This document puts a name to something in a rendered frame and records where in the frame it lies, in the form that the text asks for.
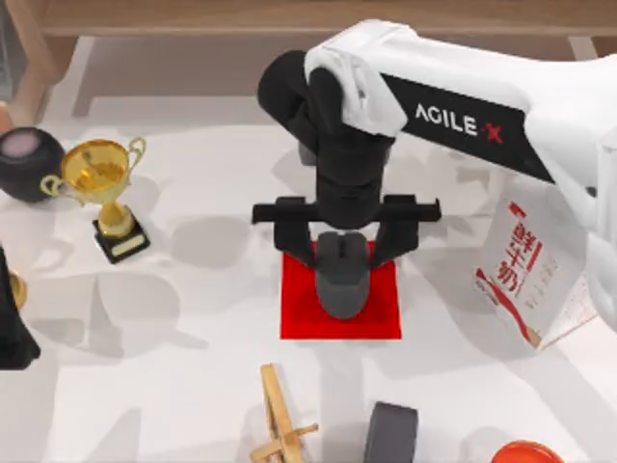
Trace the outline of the small gold object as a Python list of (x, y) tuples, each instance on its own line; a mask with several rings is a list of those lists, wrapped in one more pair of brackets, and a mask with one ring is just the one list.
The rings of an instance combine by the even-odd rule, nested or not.
[(20, 311), (27, 300), (27, 284), (22, 277), (12, 270), (10, 271), (10, 284), (16, 308)]

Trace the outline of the gold trophy with black base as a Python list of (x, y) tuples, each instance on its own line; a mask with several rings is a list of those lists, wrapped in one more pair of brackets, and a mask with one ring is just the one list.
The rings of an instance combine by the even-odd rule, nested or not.
[(107, 139), (84, 142), (63, 157), (58, 176), (48, 175), (40, 181), (40, 191), (48, 196), (100, 206), (93, 220), (94, 238), (112, 264), (150, 244), (131, 209), (119, 202), (146, 149), (147, 142), (141, 137), (131, 140), (127, 147)]

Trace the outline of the black round speaker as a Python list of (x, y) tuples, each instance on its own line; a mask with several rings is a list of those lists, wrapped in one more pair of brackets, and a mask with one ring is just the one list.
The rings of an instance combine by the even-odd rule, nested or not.
[(17, 127), (0, 136), (0, 190), (26, 204), (50, 199), (40, 190), (41, 180), (61, 173), (65, 150), (60, 142), (37, 127)]

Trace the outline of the red bowl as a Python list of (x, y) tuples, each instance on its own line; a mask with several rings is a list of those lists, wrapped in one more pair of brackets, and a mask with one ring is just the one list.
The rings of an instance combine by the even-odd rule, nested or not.
[(514, 441), (504, 445), (491, 463), (566, 463), (554, 450), (531, 441)]

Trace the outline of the dark grey computer mouse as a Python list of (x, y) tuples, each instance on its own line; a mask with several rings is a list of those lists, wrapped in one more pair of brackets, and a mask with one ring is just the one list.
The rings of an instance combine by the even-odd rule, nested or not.
[(370, 252), (360, 232), (326, 231), (315, 246), (315, 287), (324, 311), (338, 320), (358, 315), (370, 290)]

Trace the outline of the dark grey box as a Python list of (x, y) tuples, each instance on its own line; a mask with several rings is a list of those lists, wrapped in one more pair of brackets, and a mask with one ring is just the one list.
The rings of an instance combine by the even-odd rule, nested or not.
[(377, 401), (370, 415), (362, 463), (414, 463), (418, 423), (417, 409)]

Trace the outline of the wooden shelf unit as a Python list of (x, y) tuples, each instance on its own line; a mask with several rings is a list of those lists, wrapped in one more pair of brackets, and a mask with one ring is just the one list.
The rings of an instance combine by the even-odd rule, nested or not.
[(429, 34), (617, 37), (617, 0), (0, 0), (27, 58), (3, 126), (38, 118), (81, 36), (201, 36), (344, 29), (365, 18)]

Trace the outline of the wooden stick model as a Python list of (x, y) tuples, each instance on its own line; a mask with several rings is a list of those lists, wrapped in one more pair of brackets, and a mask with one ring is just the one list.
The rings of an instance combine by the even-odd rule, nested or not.
[(274, 459), (275, 463), (305, 463), (302, 437), (316, 432), (319, 425), (294, 427), (274, 365), (262, 365), (260, 375), (270, 441), (251, 451), (251, 462), (271, 463)]

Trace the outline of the red square mat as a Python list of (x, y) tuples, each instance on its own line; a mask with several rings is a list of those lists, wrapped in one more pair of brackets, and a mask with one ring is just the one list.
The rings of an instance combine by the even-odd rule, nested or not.
[(282, 258), (281, 337), (285, 340), (398, 340), (401, 338), (396, 265), (370, 267), (370, 290), (362, 311), (349, 320), (329, 316), (315, 287), (315, 267)]

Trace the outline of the white and red carton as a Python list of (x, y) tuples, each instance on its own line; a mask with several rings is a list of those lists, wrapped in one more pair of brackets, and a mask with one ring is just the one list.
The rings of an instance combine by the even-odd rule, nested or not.
[(597, 317), (584, 274), (586, 231), (553, 184), (503, 189), (475, 269), (487, 305), (541, 350)]

